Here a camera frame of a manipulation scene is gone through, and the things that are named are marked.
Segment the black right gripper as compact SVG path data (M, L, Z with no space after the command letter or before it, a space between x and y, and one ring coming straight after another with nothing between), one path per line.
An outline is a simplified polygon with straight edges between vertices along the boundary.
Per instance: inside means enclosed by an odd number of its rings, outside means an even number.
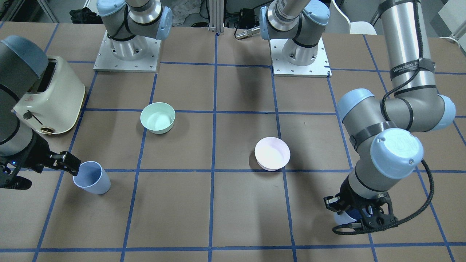
M22 168L31 169L40 174L46 166L77 176L80 165L80 159L69 151L53 152L45 139L40 135L33 135L28 146L19 153L1 156L0 187L13 190L30 189L32 181L18 175Z

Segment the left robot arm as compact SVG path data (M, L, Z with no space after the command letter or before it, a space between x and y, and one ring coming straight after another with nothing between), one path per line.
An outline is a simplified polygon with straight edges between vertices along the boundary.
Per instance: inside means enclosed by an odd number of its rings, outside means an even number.
M339 235L368 234L397 227L423 212L434 195L434 182L424 148L414 132L448 127L456 115L455 104L438 94L435 63L431 59L419 0L381 0L393 89L381 100L366 88L346 93L337 104L359 161L335 196L324 198L326 209L344 224L333 227ZM398 219L388 193L422 164L430 191L413 214Z

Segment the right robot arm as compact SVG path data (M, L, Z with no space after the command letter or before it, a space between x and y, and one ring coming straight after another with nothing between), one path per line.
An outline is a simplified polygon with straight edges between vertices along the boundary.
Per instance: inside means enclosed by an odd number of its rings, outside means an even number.
M117 43L119 59L143 57L142 40L167 39L173 24L173 11L160 0L99 0L96 8L107 37ZM39 174L45 167L79 174L80 159L69 151L51 151L48 142L13 113L48 64L44 51L24 37L10 35L1 41L1 188L29 189L32 181L18 175L22 168Z

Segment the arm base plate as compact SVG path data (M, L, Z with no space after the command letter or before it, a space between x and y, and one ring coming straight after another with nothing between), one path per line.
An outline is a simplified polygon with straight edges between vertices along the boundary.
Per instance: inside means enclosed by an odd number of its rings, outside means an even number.
M327 78L332 76L323 39L316 46L298 46L292 39L269 40L274 76Z
M137 35L116 41L104 34L93 69L99 72L157 73L162 40Z

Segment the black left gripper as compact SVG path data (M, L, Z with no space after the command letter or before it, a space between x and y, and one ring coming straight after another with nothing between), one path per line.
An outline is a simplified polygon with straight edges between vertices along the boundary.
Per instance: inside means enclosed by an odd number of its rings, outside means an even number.
M347 222L333 227L339 235L368 234L385 231L398 226L398 219L393 214L392 202L387 192L378 199L366 199L358 195L344 180L340 192L335 196L324 198L326 209L338 215L344 213L355 215L354 222Z

